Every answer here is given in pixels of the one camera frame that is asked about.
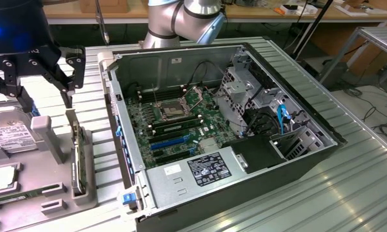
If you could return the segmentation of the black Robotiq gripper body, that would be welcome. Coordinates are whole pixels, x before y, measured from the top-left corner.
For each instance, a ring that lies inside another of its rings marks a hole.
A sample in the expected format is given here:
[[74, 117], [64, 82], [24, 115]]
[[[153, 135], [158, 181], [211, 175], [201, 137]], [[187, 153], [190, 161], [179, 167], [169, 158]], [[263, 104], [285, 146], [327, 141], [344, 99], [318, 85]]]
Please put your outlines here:
[[50, 32], [40, 0], [0, 0], [0, 69], [6, 60], [27, 73], [31, 59], [55, 69], [62, 51]]

